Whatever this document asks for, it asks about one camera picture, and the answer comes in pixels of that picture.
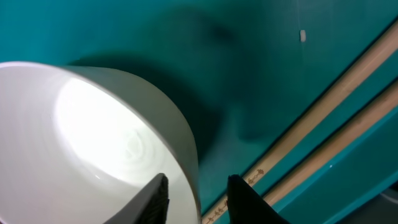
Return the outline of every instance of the white cylindrical object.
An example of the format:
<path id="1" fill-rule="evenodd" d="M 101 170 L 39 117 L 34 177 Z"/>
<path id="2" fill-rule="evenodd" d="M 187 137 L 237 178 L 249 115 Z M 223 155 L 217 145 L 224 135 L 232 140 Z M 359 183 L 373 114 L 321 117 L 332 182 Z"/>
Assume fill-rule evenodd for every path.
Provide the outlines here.
<path id="1" fill-rule="evenodd" d="M 110 68 L 0 63 L 0 220 L 103 223 L 157 173 L 167 223 L 198 223 L 193 134 L 149 82 Z"/>

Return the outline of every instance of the black object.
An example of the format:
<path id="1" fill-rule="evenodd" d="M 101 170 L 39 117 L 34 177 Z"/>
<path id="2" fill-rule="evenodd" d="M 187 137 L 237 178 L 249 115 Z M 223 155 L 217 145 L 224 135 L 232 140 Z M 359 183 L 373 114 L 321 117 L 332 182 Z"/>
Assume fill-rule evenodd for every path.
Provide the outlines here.
<path id="1" fill-rule="evenodd" d="M 231 224 L 289 224 L 238 175 L 228 177 L 227 197 Z"/>
<path id="2" fill-rule="evenodd" d="M 164 224 L 169 206 L 169 180 L 157 174 L 120 212 L 104 224 Z"/>

